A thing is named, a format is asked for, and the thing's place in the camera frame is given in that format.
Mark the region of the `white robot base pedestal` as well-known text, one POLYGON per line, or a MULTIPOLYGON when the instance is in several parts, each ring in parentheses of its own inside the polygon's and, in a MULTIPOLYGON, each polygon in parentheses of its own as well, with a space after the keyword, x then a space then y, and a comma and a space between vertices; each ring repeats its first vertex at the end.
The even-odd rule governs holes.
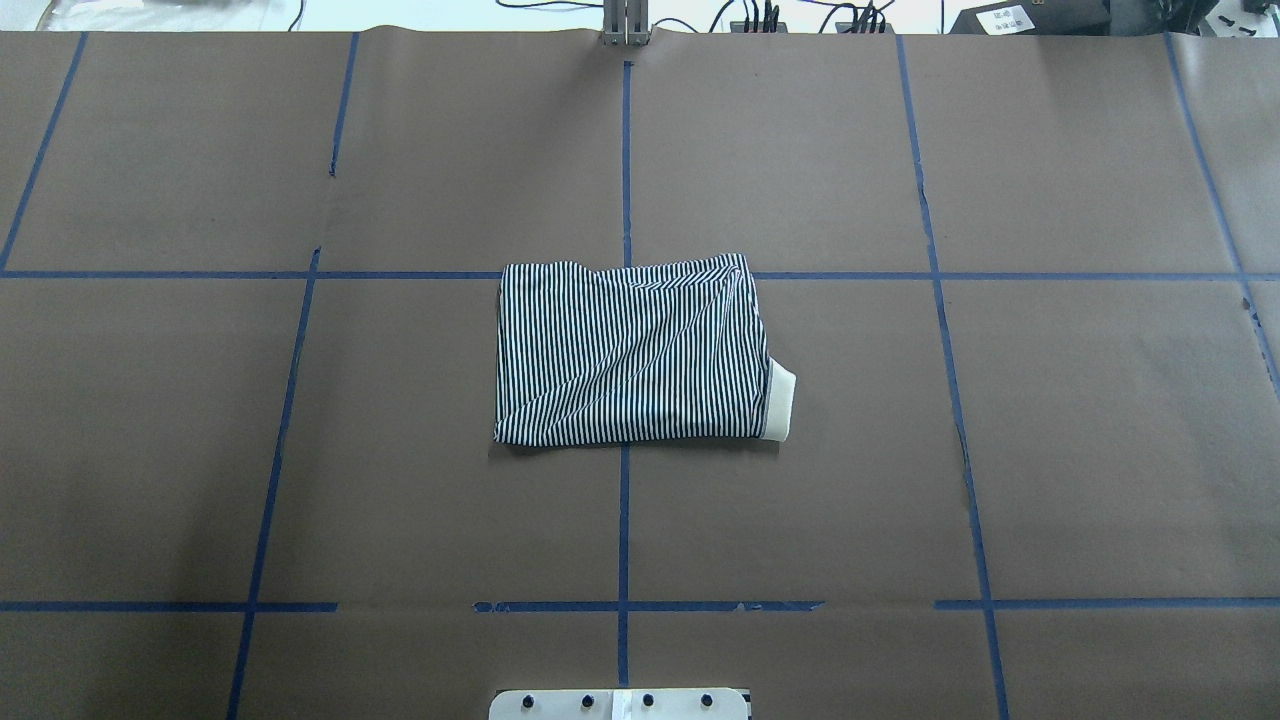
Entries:
POLYGON ((728 687, 502 691, 489 719, 751 719, 748 691, 728 687))

